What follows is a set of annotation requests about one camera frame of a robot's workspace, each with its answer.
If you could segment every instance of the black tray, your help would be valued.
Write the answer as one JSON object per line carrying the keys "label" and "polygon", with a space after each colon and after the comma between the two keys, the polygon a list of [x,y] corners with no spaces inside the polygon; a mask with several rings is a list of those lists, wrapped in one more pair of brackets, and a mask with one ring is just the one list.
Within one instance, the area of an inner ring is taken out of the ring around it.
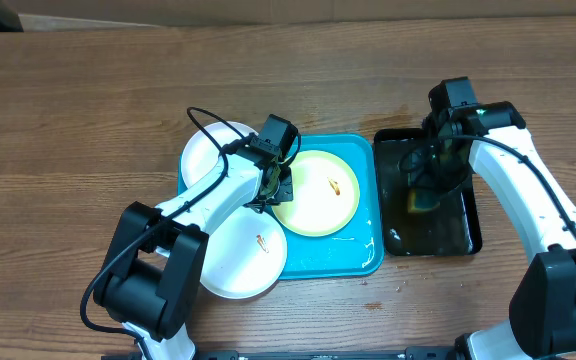
{"label": "black tray", "polygon": [[381,226],[386,251],[397,256],[470,255],[481,250],[482,238],[472,178],[425,214],[406,210],[408,181],[398,162],[423,143],[421,129],[384,129],[375,134],[375,168]]}

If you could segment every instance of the paper plate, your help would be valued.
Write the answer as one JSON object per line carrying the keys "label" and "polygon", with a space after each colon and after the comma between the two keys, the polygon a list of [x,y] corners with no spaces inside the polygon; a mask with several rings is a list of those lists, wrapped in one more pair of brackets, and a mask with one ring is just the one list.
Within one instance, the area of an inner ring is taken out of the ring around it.
{"label": "paper plate", "polygon": [[287,254],[279,223],[269,214],[241,207],[208,239],[200,281],[227,299],[255,296],[277,281]]}
{"label": "paper plate", "polygon": [[[244,136],[257,132],[249,126],[237,122],[229,121],[229,124],[239,130]],[[239,139],[239,135],[232,131],[229,127],[221,122],[216,122],[205,127],[210,135],[212,135],[219,145],[229,144],[234,140]],[[202,177],[206,176],[212,168],[217,165],[217,156],[219,151],[215,145],[204,135],[203,132],[197,131],[193,135],[184,151],[181,153],[181,177],[184,179],[184,184],[187,187],[193,186]]]}
{"label": "paper plate", "polygon": [[343,228],[357,211],[359,182],[341,158],[303,151],[290,165],[293,201],[273,212],[286,228],[304,236],[326,236]]}

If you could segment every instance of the black cable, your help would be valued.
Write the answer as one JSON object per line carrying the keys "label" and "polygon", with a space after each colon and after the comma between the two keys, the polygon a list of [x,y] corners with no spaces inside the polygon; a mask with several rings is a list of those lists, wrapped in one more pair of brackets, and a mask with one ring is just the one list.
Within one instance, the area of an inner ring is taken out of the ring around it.
{"label": "black cable", "polygon": [[282,169],[288,168],[290,164],[292,164],[292,162],[295,161],[295,159],[297,158],[297,154],[299,153],[299,150],[301,150],[301,134],[297,133],[297,150],[290,159],[286,160],[281,164]]}
{"label": "black cable", "polygon": [[86,306],[88,305],[88,301],[90,300],[90,296],[92,295],[93,289],[97,286],[100,279],[104,275],[106,275],[110,271],[110,269],[117,263],[117,261],[119,261],[122,257],[124,257],[128,252],[139,248],[141,245],[143,245],[150,238],[150,236],[152,234],[154,234],[156,231],[161,229],[164,225],[172,222],[172,220],[175,217],[177,217],[179,214],[183,213],[184,211],[187,211],[188,209],[190,209],[190,207],[192,207],[194,204],[196,204],[204,196],[208,195],[211,191],[213,191],[221,183],[221,181],[228,174],[228,158],[226,157],[226,154],[224,154],[222,152],[221,146],[219,146],[219,143],[217,142],[217,140],[215,140],[215,138],[213,138],[212,135],[210,135],[210,133],[208,133],[208,131],[201,124],[199,124],[197,119],[195,119],[195,117],[192,115],[193,110],[204,113],[208,116],[212,116],[213,118],[215,118],[221,122],[224,122],[226,125],[228,125],[228,127],[233,129],[239,136],[241,136],[242,138],[244,137],[239,131],[237,131],[234,127],[232,127],[230,124],[228,124],[228,122],[226,122],[225,120],[223,120],[219,116],[217,116],[217,115],[215,115],[209,111],[206,111],[206,110],[200,109],[200,108],[194,108],[194,107],[189,107],[188,109],[186,109],[186,114],[188,114],[188,117],[190,118],[190,120],[195,124],[195,126],[197,126],[197,128],[199,128],[199,130],[201,130],[201,132],[204,133],[204,135],[206,135],[206,137],[213,143],[213,145],[215,145],[215,147],[217,149],[219,149],[219,155],[222,157],[222,159],[224,161],[224,169],[221,171],[219,178],[217,178],[217,180],[215,180],[214,183],[212,183],[204,191],[202,191],[197,196],[195,196],[192,200],[186,202],[181,208],[173,211],[168,216],[162,218],[161,221],[159,221],[157,224],[155,224],[154,226],[152,226],[152,227],[148,228],[146,231],[144,231],[141,235],[139,235],[135,239],[135,241],[133,241],[130,245],[128,245],[119,254],[117,254],[117,256],[115,256],[115,258],[112,259],[108,263],[108,265],[106,265],[103,269],[101,269],[101,271],[99,271],[97,273],[97,275],[92,279],[90,284],[88,284],[88,287],[84,291],[84,295],[81,298],[81,304],[79,306],[79,316],[81,317],[81,321],[84,323],[84,325],[86,325],[89,329],[94,330],[94,331],[110,333],[110,334],[125,334],[128,336],[132,336],[133,338],[135,338],[135,340],[137,341],[137,343],[141,347],[141,350],[142,350],[146,360],[152,360],[152,357],[150,356],[150,352],[148,351],[148,348],[146,347],[146,343],[144,341],[144,338],[141,335],[139,335],[138,333],[136,333],[132,330],[102,326],[102,325],[97,325],[97,324],[93,323],[88,318],[88,315],[86,313]]}
{"label": "black cable", "polygon": [[559,201],[557,194],[555,194],[555,191],[550,186],[550,183],[548,183],[548,180],[546,180],[546,178],[541,173],[541,171],[539,171],[539,169],[537,169],[537,166],[535,166],[535,164],[533,164],[530,161],[530,159],[528,158],[527,155],[520,153],[519,151],[513,149],[512,147],[510,147],[510,146],[508,146],[502,142],[499,142],[499,141],[493,140],[493,139],[489,139],[487,137],[475,136],[475,135],[450,135],[450,136],[438,137],[435,139],[431,139],[431,140],[427,141],[425,144],[418,146],[418,147],[415,147],[411,151],[405,153],[404,156],[402,156],[401,159],[399,160],[398,165],[399,165],[400,169],[401,169],[402,161],[404,159],[406,159],[408,156],[410,156],[412,153],[417,151],[419,148],[430,147],[430,146],[435,145],[435,144],[440,144],[446,140],[470,140],[470,141],[485,142],[485,143],[494,145],[494,146],[506,151],[507,153],[512,154],[517,159],[519,159],[521,162],[523,162],[535,174],[535,176],[537,177],[537,180],[539,180],[539,182],[541,183],[541,186],[543,186],[544,190],[548,194],[548,197],[550,197],[550,200],[552,201],[553,205],[555,206],[555,208],[559,212],[561,219],[564,221],[564,225],[565,225],[566,229],[570,231],[570,233],[572,234],[572,236],[576,240],[575,222],[570,220],[570,217],[568,216],[568,214],[566,213],[566,210],[564,209],[563,205]]}
{"label": "black cable", "polygon": [[[210,111],[204,110],[204,109],[202,109],[202,108],[197,108],[197,107],[191,106],[191,107],[189,107],[189,108],[186,110],[186,113],[188,114],[188,116],[190,117],[190,119],[193,120],[193,122],[195,123],[195,125],[197,125],[198,123],[197,123],[196,120],[194,120],[194,117],[190,114],[191,111],[197,111],[197,112],[200,112],[200,113],[202,113],[202,114],[206,114],[206,115],[212,117],[213,119],[216,119],[216,120],[222,122],[224,125],[228,126],[232,131],[236,132],[237,135],[239,135],[242,139],[245,137],[239,130],[235,129],[234,126],[232,126],[228,121],[222,119],[219,115],[214,114],[214,113],[211,113]],[[208,132],[206,132],[206,131],[203,131],[203,133],[204,133],[206,136],[210,136],[210,135],[208,134]],[[212,143],[215,144],[215,146],[217,146],[217,148],[219,148],[219,144],[218,144],[216,141],[213,141]]]}
{"label": "black cable", "polygon": [[415,146],[415,147],[412,148],[412,150],[404,153],[404,155],[403,155],[403,156],[401,157],[401,159],[399,160],[399,164],[398,164],[399,172],[402,172],[402,173],[404,173],[404,174],[410,174],[410,173],[413,173],[413,172],[415,172],[415,171],[417,171],[417,170],[420,170],[420,169],[422,169],[423,167],[425,167],[426,164],[428,164],[428,163],[429,163],[430,161],[432,161],[432,159],[433,159],[433,157],[432,157],[432,155],[433,155],[432,151],[429,151],[429,153],[426,154],[426,156],[425,156],[425,158],[423,159],[423,161],[420,161],[420,162],[417,163],[416,165],[413,165],[413,166],[411,166],[411,167],[405,167],[405,166],[402,166],[402,164],[403,164],[403,160],[404,160],[404,159],[410,157],[410,155],[416,153],[419,149],[426,148],[426,147],[430,148],[430,146],[431,146],[430,144],[424,143],[423,145]]}

